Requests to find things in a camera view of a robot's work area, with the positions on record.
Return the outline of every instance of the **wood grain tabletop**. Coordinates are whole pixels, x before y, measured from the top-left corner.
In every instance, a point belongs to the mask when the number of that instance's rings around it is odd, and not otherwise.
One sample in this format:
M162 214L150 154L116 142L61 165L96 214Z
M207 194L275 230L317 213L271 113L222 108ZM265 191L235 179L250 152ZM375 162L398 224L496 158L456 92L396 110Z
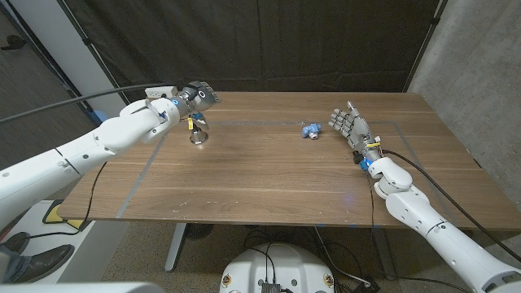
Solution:
M369 227L373 208L366 175L352 162L345 138L327 125L333 110L347 109L351 100L384 149L423 166L483 226L521 229L521 214L418 94L220 96L222 103L204 113L210 130L203 145L192 145L181 123L158 142L110 161L95 187L89 218ZM322 124L317 140L300 136L310 123ZM447 220L474 229L421 173L391 157ZM85 216L97 172L80 180L61 216ZM375 226L405 227L375 193L373 200Z

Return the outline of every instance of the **robotic arm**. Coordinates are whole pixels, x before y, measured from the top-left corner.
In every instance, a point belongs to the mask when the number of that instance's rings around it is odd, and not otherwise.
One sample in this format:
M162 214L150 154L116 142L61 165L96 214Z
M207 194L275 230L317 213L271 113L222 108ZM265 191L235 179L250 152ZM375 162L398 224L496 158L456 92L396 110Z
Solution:
M146 89L148 97L123 108L119 117L55 149L0 171L0 229L40 200L64 188L136 142L152 142L182 117L209 109L221 100L205 82Z
M521 270L506 265L445 220L413 185L413 178L390 158L383 157L379 137L348 102L349 112L335 109L329 125L347 138L355 163L373 179L375 192L389 213L422 235L473 292L521 291Z

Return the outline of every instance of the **yellow object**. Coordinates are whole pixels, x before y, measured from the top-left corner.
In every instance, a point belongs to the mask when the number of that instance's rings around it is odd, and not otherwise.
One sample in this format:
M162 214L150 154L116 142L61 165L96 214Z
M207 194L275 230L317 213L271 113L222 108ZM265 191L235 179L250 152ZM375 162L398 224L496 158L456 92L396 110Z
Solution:
M45 223L49 224L63 222L63 218L61 216L58 216L58 208L59 204L50 210L50 212L47 214L46 219L44 220Z
M83 224L83 220L68 220L67 224L79 230L81 224Z

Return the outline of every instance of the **wire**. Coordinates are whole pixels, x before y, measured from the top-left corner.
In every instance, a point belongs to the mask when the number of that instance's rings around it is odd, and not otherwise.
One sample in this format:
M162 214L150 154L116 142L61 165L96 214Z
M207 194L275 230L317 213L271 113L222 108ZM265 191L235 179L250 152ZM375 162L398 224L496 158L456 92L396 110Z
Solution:
M255 236L255 235L252 235L254 234L255 232L257 233L260 233L262 234L263 236ZM256 248L251 248L251 247L246 247L246 243L249 239L252 239L252 238L261 238L261 239L264 239L264 240L268 240L269 241L269 245L268 245L268 248L266 249L266 252L262 252ZM274 270L274 279L273 279L273 282L275 283L275 266L274 266L274 262L271 260L271 257L268 256L268 249L269 249L269 246L271 245L271 243L273 243L273 240L269 237L269 235L266 233L266 232L263 232L263 231L260 231L260 230L253 230L252 232L248 233L248 235L246 236L246 238L244 239L244 242L243 242L243 249L244 250L247 250L247 249L252 249L254 251L258 251L258 252L261 252L263 253L265 256L266 256L266 277L265 277L265 281L268 282L268 259L269 261L271 262L271 266L273 267L273 270Z
M322 241L322 236L320 236L320 233L318 233L318 229L317 229L317 227L314 227L314 228L315 228L315 232L317 232L317 236L318 236L318 238L320 239L320 243L322 244L322 246L325 246L324 241ZM362 278L359 278L359 277L353 276L353 275L351 275L350 273L346 273L346 272L344 272L343 270L339 269L339 268L335 265L335 263L333 262L333 260L331 259L331 256L329 255L329 252L327 251L327 249L325 249L325 251L326 251L326 256L327 256L327 258L328 258L329 261L331 262L331 265L333 265L333 267L334 267L337 271L339 271L339 273L343 274L344 276L347 276L347 277L353 278L353 279L355 279L355 280L358 280L358 281L360 281L360 282L364 282L364 283L365 283L366 285L368 285L368 286L371 286L371 283L370 283L370 282L368 282L368 281L366 281L366 280L364 280L364 279L362 279Z
M340 284L340 281L338 278L335 278L333 281L333 286L335 287L335 292L344 293L344 290L347 290L352 293L351 288L349 288L347 285Z
M371 194L371 206L372 206L372 212L371 212L371 235L370 235L370 240L369 240L369 253L371 255L371 259L373 259L373 261L374 261L374 254L372 252L373 235L374 235L374 233L373 233L373 231L374 231L374 196L373 196L373 186L371 185L370 175L369 175L368 172L366 172L366 176L367 176L367 182L369 183L369 192ZM389 278L389 279L401 278L401 279L412 280L412 281L435 282L435 283L439 283L439 284L442 284L442 285L451 286L452 288L458 289L458 290L466 292L466 293L471 293L468 290L465 290L465 289L463 289L463 288L461 288L459 286L456 286L456 285L448 283L448 282L443 282L443 281L438 281L438 280L428 279L428 278L410 278L410 277L402 277L402 276L389 276L387 273L383 272L379 268L376 268L376 270L378 270L381 274L383 274L386 278Z
M304 235L306 235L309 238L309 240L315 245L315 248L317 249L318 258L322 258L322 246L320 245L320 243L317 240L317 235L315 235L313 232L309 231L308 227L301 227L301 228L307 232L307 234L304 234Z
M512 250L510 250L505 244L503 244L501 241L499 241L494 235L492 235L487 229L485 229L480 223L478 223L478 221L476 221L468 212L466 212L458 203L456 203L456 201L450 197L449 194L447 194L447 192L445 192L445 190L443 190L443 188L441 188L441 186L438 185L438 183L436 183L436 181L434 181L434 179L432 179L429 174L427 174L427 172L425 172L422 168L420 168L418 165L416 165L413 161L405 158L403 155L400 155L394 151L389 151L389 150L382 150L382 152L384 154L391 154L391 155L395 155L397 156L398 158L404 160L405 162L409 163L410 165L412 165L413 167L415 167L421 174L423 174L423 176L425 176L425 178L427 178L431 183L432 185L434 185L463 215L466 216L467 219L469 219L472 223L474 223L474 225L476 225L476 227L478 227L483 233L485 233L491 240L493 240L497 245L499 245L501 248L503 248L506 252L508 252L508 254L510 254L511 256L513 256L516 260L518 260L519 262L521 262L521 256L519 256L518 254L516 254L515 252L513 252Z
M358 268L358 273L360 274L360 276L364 275L364 273L361 270L360 262L358 261L357 257L354 255L354 253L352 253L352 251L350 251L347 247L345 247L344 245L342 245L340 243L325 241L326 247L331 244L338 245L338 246L342 247L345 251L347 251L352 256L352 258L355 260L355 263L357 264L357 268Z
M395 278L400 278L400 279L404 279L404 280L411 280L411 281L422 281L422 282L435 282L435 283L438 283L438 284L442 284L442 285L446 285L446 286L451 286L452 288L454 289L458 289L462 292L466 292L466 293L471 293L470 291L464 289L464 288L461 288L459 286L456 286L454 284L451 284L451 283L448 283L448 282L443 282L443 281L438 281L438 280L433 280L433 279L425 279L425 278L410 278L410 277L399 277L399 276L394 276Z
M273 243L274 243L273 241L270 242L268 244L268 248L266 248L266 276L268 276L268 250L269 250L269 247L271 246L271 244L273 244Z
M260 250L258 250L256 248L253 248L253 247L248 247L246 249L251 249L251 250L254 250L254 251L258 251L258 252L262 253L263 255L265 255L269 259L269 261L271 262L271 267L274 270L274 279L275 279L275 265L274 265L274 261L271 259L271 256L268 256L268 254L266 252L260 251ZM265 281L268 282L268 269L266 269L266 279L265 279Z
M107 164L107 162L103 163L103 165L101 166L101 169L98 171L98 174L96 175L96 178L94 179L94 183L92 184L92 188L90 189L89 207L87 208L87 213L85 214L85 218L83 219L84 223L87 221L87 218L89 218L90 206L92 205L92 198L94 197L94 188L96 187L96 182L98 181L99 175L103 171L103 168L105 168L106 164ZM53 233L45 233L45 234L33 235L33 236L25 237L24 239L34 239L34 238L40 238L40 237L46 237L46 236L52 236L52 235L69 235L69 236L73 236L73 235L76 235L76 234L78 234L80 232L81 231L79 229L78 229L78 231L76 231L74 233L53 232Z
M15 120L15 119L18 119L18 118L21 118L21 117L25 117L25 116L28 116L28 115L32 115L32 114L35 114L35 113L38 113L38 112L42 112L42 111L45 111L45 110L49 110L49 109L52 109L52 108L62 107L62 106L65 106L65 105L68 105L68 104L71 104L71 103L82 102L82 101L85 101L85 100L88 100L88 99L91 99L91 98L97 98L97 97L101 97L101 96L108 95L108 94L121 93L121 92L124 92L124 91L127 91L127 90L142 90L142 89L146 89L146 88L149 88L149 87L165 86L165 85L169 85L169 84L166 84L166 83L155 83L155 84L145 84L145 85L130 85L130 86L124 86L124 87L120 87L120 88L116 88L116 89L102 90L102 91L97 92L97 93L87 94L87 95L84 95L84 96L81 96L81 97L77 97L77 98L70 98L70 99L65 100L65 101L52 103L50 105L46 105L46 106L39 107L39 108L36 108L36 109L33 109L33 110L22 112L20 114L15 114L13 116L2 118L0 120L0 124L6 123L8 121L12 121L12 120Z

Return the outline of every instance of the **black curtain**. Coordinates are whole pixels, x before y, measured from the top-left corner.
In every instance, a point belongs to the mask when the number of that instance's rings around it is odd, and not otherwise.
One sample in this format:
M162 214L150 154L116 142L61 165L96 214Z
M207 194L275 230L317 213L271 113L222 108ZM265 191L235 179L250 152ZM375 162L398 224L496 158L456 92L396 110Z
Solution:
M398 92L438 1L66 3L121 86L187 79L215 90Z

